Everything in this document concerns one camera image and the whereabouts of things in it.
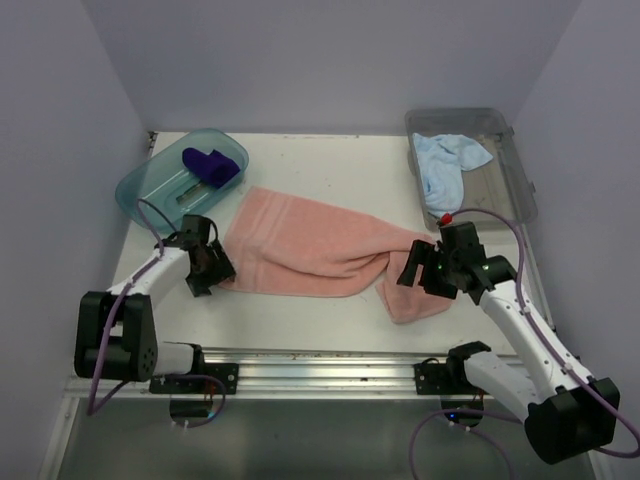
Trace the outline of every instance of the white tabletop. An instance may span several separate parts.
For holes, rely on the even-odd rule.
[[[182,133],[161,133],[159,152]],[[375,215],[400,227],[425,231],[416,182],[401,136],[231,135],[249,152],[244,183],[208,213],[224,234],[252,185],[307,196]],[[511,233],[483,234],[487,255],[502,254],[514,265]],[[115,281],[144,262],[151,234],[131,222]],[[193,298],[185,283],[154,312],[158,340],[203,347],[442,353],[475,340],[498,354],[513,350],[491,320],[463,294],[444,313],[395,325],[373,286],[349,298],[259,295],[213,289]]]

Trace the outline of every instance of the teal plastic bin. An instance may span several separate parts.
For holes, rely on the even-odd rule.
[[[221,188],[206,185],[182,163],[182,152],[189,147],[204,153],[218,150],[233,160],[240,167],[240,172]],[[116,201],[120,208],[142,227],[146,228],[146,225],[136,209],[138,198],[153,203],[180,228],[183,215],[204,215],[238,186],[248,166],[247,151],[234,139],[210,128],[196,130],[154,155],[148,162],[123,178],[116,188]],[[171,231],[171,227],[153,209],[146,205],[141,205],[140,208],[158,231]]]

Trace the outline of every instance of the white wall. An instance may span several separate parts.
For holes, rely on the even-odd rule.
[[[579,0],[83,0],[145,125],[403,131],[419,106],[513,119]]]
[[[118,180],[145,133],[77,0],[0,9],[0,478],[34,478],[71,373],[80,297],[105,288]]]
[[[640,424],[640,2],[584,0],[515,122],[558,333]],[[615,446],[635,442],[618,425]],[[640,460],[615,461],[638,478]]]

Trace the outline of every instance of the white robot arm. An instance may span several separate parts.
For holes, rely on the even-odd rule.
[[[518,290],[509,262],[486,257],[473,223],[441,225],[440,233],[437,246],[414,242],[398,284],[413,285],[417,266],[423,265],[419,285],[425,292],[447,298],[455,298],[458,290],[468,293],[507,337],[528,376],[480,342],[452,349],[446,365],[423,362],[423,368],[440,369],[440,378],[461,389],[473,386],[493,395],[524,423],[531,446],[547,463],[611,443],[620,402],[615,384],[594,378],[566,349]]]

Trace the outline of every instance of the black bracket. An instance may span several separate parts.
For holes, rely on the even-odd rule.
[[[446,363],[428,358],[413,366],[418,395],[473,395],[478,387],[464,374],[464,361],[478,352],[490,352],[482,342],[471,342],[449,350]]]
[[[202,375],[220,380],[227,389],[227,395],[235,395],[238,387],[237,363],[206,363]],[[182,380],[175,378],[154,377],[149,385],[149,392],[164,395],[196,395],[205,393],[204,380]]]
[[[418,395],[473,395],[478,391],[473,385],[456,381],[447,364],[428,358],[413,366]]]

